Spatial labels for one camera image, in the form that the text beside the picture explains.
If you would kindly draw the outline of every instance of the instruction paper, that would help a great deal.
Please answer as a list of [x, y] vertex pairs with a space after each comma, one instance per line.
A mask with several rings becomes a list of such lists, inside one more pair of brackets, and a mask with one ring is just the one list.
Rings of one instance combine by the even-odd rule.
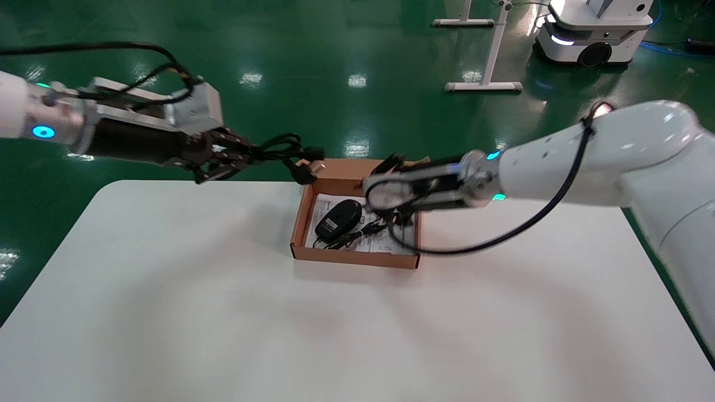
[[[310, 218], [310, 225], [308, 226], [308, 236], [305, 240], [305, 247], [323, 248], [325, 243], [317, 241], [317, 235], [315, 234], [315, 227], [320, 222], [320, 220], [338, 203], [345, 200], [355, 200], [358, 201], [363, 206], [363, 216], [360, 218], [360, 222], [355, 226], [355, 229], [350, 232], [357, 232], [365, 226], [366, 224], [378, 219], [378, 216], [373, 212], [368, 212], [365, 209], [365, 198], [362, 197], [348, 197], [342, 195], [327, 195], [318, 194], [315, 199], [315, 205], [313, 205], [312, 217]], [[395, 235], [397, 235], [402, 241], [407, 244], [415, 244], [415, 226], [410, 225], [407, 227], [395, 226]], [[344, 247], [341, 250], [352, 250], [352, 251], [364, 251], [368, 253], [390, 253], [399, 255], [414, 255], [412, 250], [407, 250], [397, 244], [391, 237], [387, 228], [382, 232], [372, 236], [362, 236], [356, 241], [352, 242], [348, 247]]]

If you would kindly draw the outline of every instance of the stand base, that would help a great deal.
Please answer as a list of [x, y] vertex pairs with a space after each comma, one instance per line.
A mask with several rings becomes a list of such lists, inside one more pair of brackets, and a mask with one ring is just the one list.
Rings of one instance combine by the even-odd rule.
[[521, 92], [523, 87], [520, 82], [490, 82], [481, 84], [479, 82], [448, 82], [445, 91], [514, 91]]
[[436, 19], [432, 26], [494, 26], [493, 19]]

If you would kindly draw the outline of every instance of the metal stand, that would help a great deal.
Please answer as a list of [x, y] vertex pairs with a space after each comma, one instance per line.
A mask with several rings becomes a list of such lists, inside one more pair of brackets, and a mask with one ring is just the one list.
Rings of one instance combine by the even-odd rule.
[[436, 19], [432, 21], [432, 26], [494, 26], [493, 19], [469, 19], [469, 8], [472, 0], [464, 0], [462, 4], [462, 14], [459, 19]]
[[[469, 7], [472, 0], [465, 0], [463, 7], [462, 16], [469, 15]], [[499, 0], [499, 18], [497, 19], [494, 37], [492, 38], [491, 46], [489, 46], [489, 55], [487, 56], [487, 64], [484, 70], [484, 75], [482, 82], [448, 82], [445, 85], [445, 91], [516, 91], [521, 92], [523, 87], [520, 82], [492, 82], [491, 76], [494, 73], [494, 65], [496, 64], [496, 57], [499, 54], [499, 46], [501, 45], [501, 38], [504, 36], [504, 28], [506, 27], [506, 16], [509, 14], [509, 10], [513, 7], [511, 0]], [[471, 24], [437, 24], [437, 21], [492, 21], [486, 19], [466, 19], [466, 20], [445, 20], [436, 19], [432, 25], [434, 26], [448, 26], [448, 25], [471, 25]]]

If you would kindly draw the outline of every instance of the blue led light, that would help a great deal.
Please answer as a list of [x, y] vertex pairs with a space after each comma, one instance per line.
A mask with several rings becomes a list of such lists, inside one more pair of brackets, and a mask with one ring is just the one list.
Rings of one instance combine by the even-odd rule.
[[54, 129], [48, 126], [35, 126], [32, 127], [32, 135], [38, 138], [52, 138], [54, 137]]
[[501, 155], [501, 151], [494, 151], [487, 155], [487, 160], [496, 159], [499, 155]]

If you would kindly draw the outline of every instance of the cable plug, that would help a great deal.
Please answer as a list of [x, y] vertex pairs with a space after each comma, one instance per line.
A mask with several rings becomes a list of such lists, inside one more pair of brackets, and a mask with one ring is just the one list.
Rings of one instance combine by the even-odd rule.
[[290, 170], [290, 176], [299, 185], [311, 185], [317, 180], [317, 176], [313, 173], [308, 164], [290, 165], [288, 166], [288, 170]]

